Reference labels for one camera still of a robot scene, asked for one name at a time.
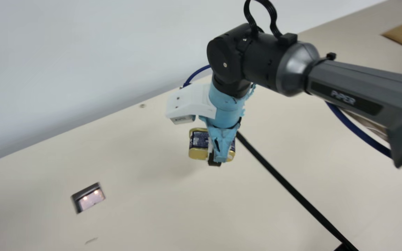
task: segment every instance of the white wall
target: white wall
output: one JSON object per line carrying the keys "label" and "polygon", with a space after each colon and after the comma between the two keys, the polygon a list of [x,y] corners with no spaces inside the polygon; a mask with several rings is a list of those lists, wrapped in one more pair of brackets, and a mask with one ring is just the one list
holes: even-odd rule
{"label": "white wall", "polygon": [[[246,21],[243,2],[0,0],[0,157],[180,85]],[[381,0],[273,2],[280,30],[300,32]]]}

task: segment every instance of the battery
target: battery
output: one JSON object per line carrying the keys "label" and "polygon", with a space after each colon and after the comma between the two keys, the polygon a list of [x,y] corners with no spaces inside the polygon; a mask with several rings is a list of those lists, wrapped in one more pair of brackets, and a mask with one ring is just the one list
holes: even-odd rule
{"label": "battery", "polygon": [[[209,157],[209,132],[206,128],[193,128],[189,133],[190,145],[188,147],[188,156],[191,159],[207,160]],[[235,139],[230,145],[228,162],[235,157]]]}

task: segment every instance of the beige table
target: beige table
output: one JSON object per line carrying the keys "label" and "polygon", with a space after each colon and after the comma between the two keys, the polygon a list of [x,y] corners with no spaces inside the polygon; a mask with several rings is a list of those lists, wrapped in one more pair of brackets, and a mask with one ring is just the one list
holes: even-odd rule
{"label": "beige table", "polygon": [[[322,54],[402,73],[391,0],[300,34]],[[333,250],[339,243],[241,146],[221,168],[187,157],[188,130],[165,119],[168,93],[0,159],[0,250]],[[402,169],[319,99],[263,88],[241,132],[360,250],[402,250]],[[70,196],[107,199],[76,215]]]}

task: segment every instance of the black cable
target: black cable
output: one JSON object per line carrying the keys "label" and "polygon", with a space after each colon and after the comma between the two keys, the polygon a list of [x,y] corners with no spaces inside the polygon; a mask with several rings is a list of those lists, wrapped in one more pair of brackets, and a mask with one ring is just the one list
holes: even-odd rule
{"label": "black cable", "polygon": [[342,242],[350,251],[358,251],[358,249],[351,244],[334,226],[317,210],[303,195],[301,195],[289,182],[279,173],[271,164],[263,158],[260,153],[241,135],[237,132],[237,139],[244,145],[244,147],[251,152],[251,154],[270,172],[276,180],[300,203],[302,206],[311,213],[322,226],[324,226],[336,239]]}
{"label": "black cable", "polygon": [[[276,24],[276,22],[277,22],[276,8],[274,8],[274,5],[269,0],[255,0],[255,1],[261,3],[268,11],[269,16],[271,18],[271,24],[269,25],[269,28],[271,29],[271,32],[273,33],[273,35],[278,39],[279,37],[282,36],[282,33],[277,28],[277,24]],[[249,23],[249,25],[251,27],[252,35],[255,36],[258,33],[258,26],[249,10],[250,3],[251,3],[251,0],[246,0],[246,2],[244,3],[244,17],[246,18],[247,22]]]}

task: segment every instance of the robotic arm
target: robotic arm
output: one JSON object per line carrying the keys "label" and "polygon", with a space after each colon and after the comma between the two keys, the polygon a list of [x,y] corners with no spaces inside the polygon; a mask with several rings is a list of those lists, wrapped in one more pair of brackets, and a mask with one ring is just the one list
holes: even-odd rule
{"label": "robotic arm", "polygon": [[[254,84],[288,97],[306,92],[384,130],[394,164],[402,166],[402,74],[335,62],[334,53],[321,58],[312,44],[297,41],[297,35],[282,35],[271,3],[257,1],[271,15],[272,35],[255,24],[247,0],[244,12],[249,23],[214,38],[207,46],[212,83],[175,93],[167,105],[167,116],[179,123],[199,115],[209,131],[213,162],[225,162]],[[185,93],[186,97],[195,88],[197,98],[191,102],[198,104],[197,109],[193,104],[175,104],[175,96]]]}

